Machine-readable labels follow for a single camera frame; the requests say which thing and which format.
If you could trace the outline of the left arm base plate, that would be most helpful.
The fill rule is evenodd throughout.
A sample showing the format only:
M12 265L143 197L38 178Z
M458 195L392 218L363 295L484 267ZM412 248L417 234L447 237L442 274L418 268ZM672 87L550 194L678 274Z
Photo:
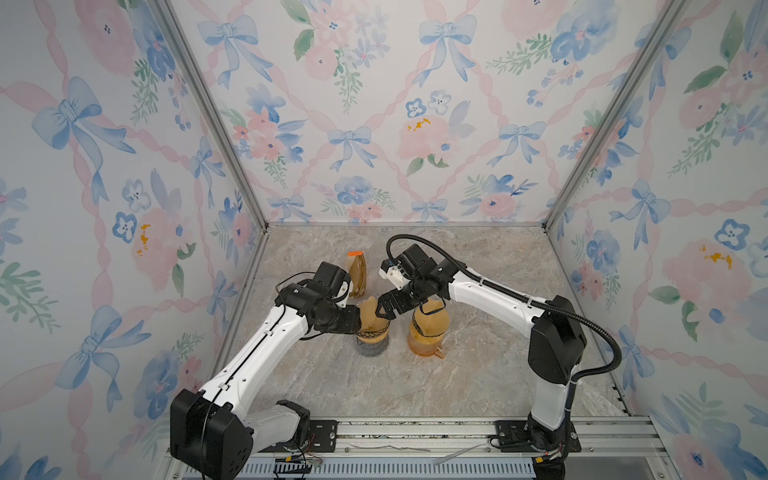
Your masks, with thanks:
M278 446L278 450L304 454L333 453L336 449L338 426L337 420L302 422L293 436Z

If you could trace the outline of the grey ribbed dripper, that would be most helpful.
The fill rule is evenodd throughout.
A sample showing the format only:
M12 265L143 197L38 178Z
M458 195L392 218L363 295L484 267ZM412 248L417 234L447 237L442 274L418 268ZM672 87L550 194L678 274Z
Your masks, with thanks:
M389 329L388 325L379 329L361 329L356 334L356 339L364 344L377 344L387 339Z

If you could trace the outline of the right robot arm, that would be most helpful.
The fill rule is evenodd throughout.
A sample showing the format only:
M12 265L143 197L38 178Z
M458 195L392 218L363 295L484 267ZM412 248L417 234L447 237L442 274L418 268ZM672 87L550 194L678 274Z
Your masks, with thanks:
M393 320L418 310L434 297L474 307L515 329L528 340L528 366L536 380L524 431L539 451L564 450L571 439L573 377L587 345L569 300L531 297L498 284L448 256L438 262L413 244L381 263L379 276L393 289L378 299L376 315Z

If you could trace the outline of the brown paper coffee filter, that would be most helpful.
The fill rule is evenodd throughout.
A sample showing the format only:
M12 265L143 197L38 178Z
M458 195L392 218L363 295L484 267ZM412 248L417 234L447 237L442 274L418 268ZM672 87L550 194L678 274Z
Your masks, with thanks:
M440 341L451 325L451 317L442 300L429 299L413 311L409 333L419 342Z

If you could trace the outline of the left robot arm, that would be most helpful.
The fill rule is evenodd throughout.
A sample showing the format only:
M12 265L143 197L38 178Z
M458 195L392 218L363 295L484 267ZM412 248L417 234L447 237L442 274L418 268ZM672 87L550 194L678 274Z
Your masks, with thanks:
M360 310L347 302L347 271L323 262L277 287L265 320L223 369L198 391L181 390L170 407L171 456L206 479L233 479L254 452L271 447L303 450L310 412L288 400L248 415L260 389L298 342L319 334L355 335Z

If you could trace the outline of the grey glass carafe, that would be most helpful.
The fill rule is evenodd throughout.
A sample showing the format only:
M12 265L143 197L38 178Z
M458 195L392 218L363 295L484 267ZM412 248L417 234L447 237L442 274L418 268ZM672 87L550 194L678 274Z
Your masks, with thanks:
M360 339L357 339L355 342L356 352L364 357L377 357L383 354L388 349L388 347L388 339L376 343L366 343Z

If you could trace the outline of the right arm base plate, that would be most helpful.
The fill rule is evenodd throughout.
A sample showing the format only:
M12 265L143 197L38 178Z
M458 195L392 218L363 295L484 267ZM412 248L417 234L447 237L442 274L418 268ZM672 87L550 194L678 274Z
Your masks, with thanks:
M505 453L545 454L567 446L569 452L582 450L574 424L564 421L549 430L533 419L497 420L493 423L498 448Z

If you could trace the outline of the orange glass carafe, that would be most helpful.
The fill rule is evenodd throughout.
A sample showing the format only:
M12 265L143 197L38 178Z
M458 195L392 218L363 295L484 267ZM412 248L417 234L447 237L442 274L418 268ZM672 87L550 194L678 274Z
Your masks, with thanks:
M407 344L409 349L418 356L437 357L439 359L445 358L443 342L441 339L438 339L434 343L425 343L424 339L409 335L407 337Z

